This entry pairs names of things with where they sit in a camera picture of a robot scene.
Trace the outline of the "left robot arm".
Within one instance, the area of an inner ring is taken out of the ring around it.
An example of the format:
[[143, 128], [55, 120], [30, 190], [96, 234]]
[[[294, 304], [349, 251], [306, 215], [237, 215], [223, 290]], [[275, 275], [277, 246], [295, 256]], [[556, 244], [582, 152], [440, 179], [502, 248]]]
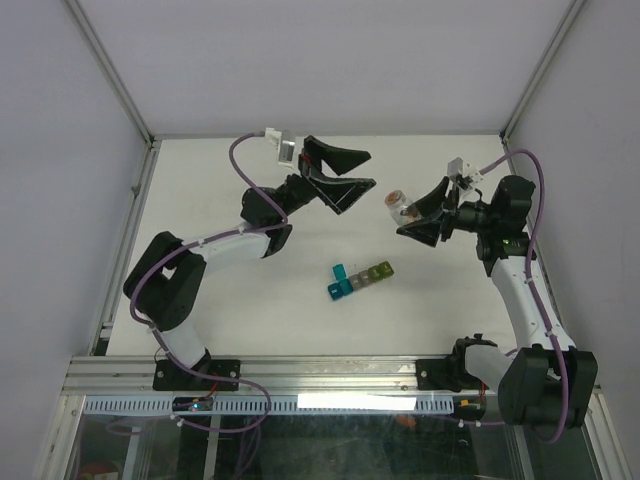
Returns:
[[131, 317], [150, 330], [175, 365], [175, 377], [188, 388], [204, 385], [210, 373], [210, 354], [188, 320], [204, 278], [278, 253], [293, 230], [290, 215], [311, 201], [318, 199], [341, 215], [376, 184], [372, 178], [348, 175], [370, 160], [364, 150], [308, 136], [300, 148], [292, 140], [280, 141], [278, 154], [293, 161], [294, 172], [277, 187], [261, 187], [242, 174], [247, 189], [238, 226], [192, 241], [160, 232], [125, 280]]

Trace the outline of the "clear pill bottle with capsules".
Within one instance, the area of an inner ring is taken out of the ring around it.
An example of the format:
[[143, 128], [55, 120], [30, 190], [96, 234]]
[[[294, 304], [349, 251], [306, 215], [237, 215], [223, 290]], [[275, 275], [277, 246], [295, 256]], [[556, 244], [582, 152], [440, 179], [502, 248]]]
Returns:
[[414, 202], [402, 190], [390, 192], [385, 197], [384, 203], [399, 227], [422, 219], [422, 215]]

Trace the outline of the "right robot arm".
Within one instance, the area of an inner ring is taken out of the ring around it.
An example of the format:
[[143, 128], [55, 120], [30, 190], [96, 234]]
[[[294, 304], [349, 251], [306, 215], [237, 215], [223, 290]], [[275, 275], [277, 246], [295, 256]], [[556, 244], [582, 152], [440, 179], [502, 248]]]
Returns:
[[544, 288], [525, 230], [535, 190], [533, 182], [508, 175], [490, 202], [469, 202], [443, 178], [405, 207], [408, 218], [396, 232], [430, 247], [456, 230], [475, 234], [477, 257], [503, 300], [517, 344], [508, 357], [481, 334], [459, 338], [444, 358], [417, 363], [420, 386], [453, 392], [486, 386], [497, 394], [505, 423], [560, 434], [582, 426], [598, 364], [564, 331]]

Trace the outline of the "multicolour weekly pill organizer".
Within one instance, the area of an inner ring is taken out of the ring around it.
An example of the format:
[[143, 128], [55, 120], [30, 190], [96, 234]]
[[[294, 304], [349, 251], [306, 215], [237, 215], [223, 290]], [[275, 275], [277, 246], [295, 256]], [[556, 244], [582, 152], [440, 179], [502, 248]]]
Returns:
[[327, 286], [327, 292], [331, 300], [337, 301], [393, 277], [395, 271], [388, 261], [383, 261], [353, 274], [349, 274], [343, 264], [336, 264], [332, 273], [334, 279]]

